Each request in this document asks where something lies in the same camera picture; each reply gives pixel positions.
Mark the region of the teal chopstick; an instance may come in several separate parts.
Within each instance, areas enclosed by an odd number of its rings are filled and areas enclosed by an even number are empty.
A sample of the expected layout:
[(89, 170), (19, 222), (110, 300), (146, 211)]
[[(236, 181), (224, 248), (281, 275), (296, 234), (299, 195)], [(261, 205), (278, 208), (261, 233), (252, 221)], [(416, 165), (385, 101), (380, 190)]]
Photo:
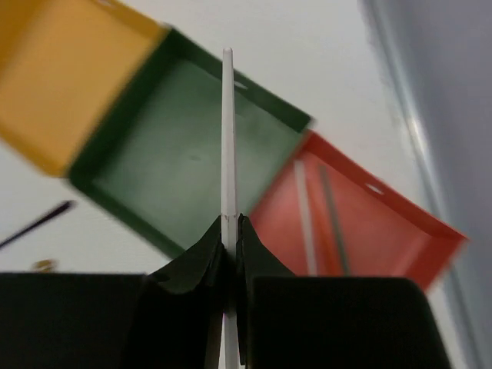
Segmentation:
[(325, 166), (319, 165), (318, 170), (321, 177), (321, 183), (324, 191), (327, 212), (330, 218), (331, 227), (334, 234), (337, 253), (341, 263), (341, 270), (343, 275), (348, 276), (351, 274), (350, 263), (345, 249), (344, 235), (337, 214), (337, 207), (334, 201), (334, 194), (331, 188), (330, 178)]

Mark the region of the white chopstick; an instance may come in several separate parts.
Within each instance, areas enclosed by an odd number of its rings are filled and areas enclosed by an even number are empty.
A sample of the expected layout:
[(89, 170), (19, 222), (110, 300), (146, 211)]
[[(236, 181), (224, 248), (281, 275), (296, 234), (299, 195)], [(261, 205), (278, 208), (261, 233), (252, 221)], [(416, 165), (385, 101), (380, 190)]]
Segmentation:
[(234, 297), (238, 202), (236, 184), (235, 105), (233, 51), (223, 49), (221, 80), (221, 242), (228, 269), (228, 302), (224, 317), (224, 362), (239, 367), (237, 315)]
[(317, 275), (317, 260), (314, 247), (314, 237), (311, 221), (311, 210), (308, 200), (308, 190), (304, 163), (299, 160), (294, 161), (294, 173), (298, 189), (298, 200), (300, 208), (301, 229), (304, 239), (304, 250), (307, 261), (307, 271), (310, 276)]

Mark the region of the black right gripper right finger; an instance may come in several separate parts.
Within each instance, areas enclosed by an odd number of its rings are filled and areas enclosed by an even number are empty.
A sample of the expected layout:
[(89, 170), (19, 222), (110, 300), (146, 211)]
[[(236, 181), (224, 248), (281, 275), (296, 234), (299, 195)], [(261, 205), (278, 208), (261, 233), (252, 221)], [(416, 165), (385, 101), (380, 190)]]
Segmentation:
[(447, 368), (423, 291), (406, 278), (299, 277), (238, 219), (237, 314), (248, 368)]

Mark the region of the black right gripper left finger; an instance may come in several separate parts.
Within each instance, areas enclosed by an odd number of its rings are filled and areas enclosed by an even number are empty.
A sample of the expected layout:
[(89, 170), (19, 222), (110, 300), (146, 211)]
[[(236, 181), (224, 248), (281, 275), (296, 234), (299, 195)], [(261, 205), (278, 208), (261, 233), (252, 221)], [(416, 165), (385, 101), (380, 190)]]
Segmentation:
[(152, 274), (4, 273), (3, 368), (216, 368), (224, 248), (214, 221)]

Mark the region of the purple iridescent fork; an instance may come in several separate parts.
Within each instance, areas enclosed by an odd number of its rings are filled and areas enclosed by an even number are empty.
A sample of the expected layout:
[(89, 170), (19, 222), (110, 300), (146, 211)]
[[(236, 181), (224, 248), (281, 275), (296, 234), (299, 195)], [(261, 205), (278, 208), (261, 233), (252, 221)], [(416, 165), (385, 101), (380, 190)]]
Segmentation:
[(41, 217), (35, 219), (33, 222), (27, 224), (22, 229), (19, 229), (14, 234), (7, 237), (5, 240), (1, 241), (0, 248), (4, 248), (12, 242), (18, 240), (19, 238), (25, 236), (27, 233), (41, 227), (44, 224), (52, 221), (53, 219), (59, 217), (60, 215), (66, 213), (67, 211), (73, 209), (76, 206), (75, 200), (67, 200), (61, 202), (59, 205), (44, 213)]

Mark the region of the ornate gold fork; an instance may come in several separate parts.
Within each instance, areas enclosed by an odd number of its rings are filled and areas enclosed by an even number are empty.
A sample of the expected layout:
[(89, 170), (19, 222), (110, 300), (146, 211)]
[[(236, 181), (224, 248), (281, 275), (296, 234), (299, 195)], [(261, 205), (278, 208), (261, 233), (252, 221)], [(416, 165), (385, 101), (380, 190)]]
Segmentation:
[(57, 270), (58, 262), (55, 259), (45, 259), (36, 261), (31, 269), (41, 273), (51, 273)]

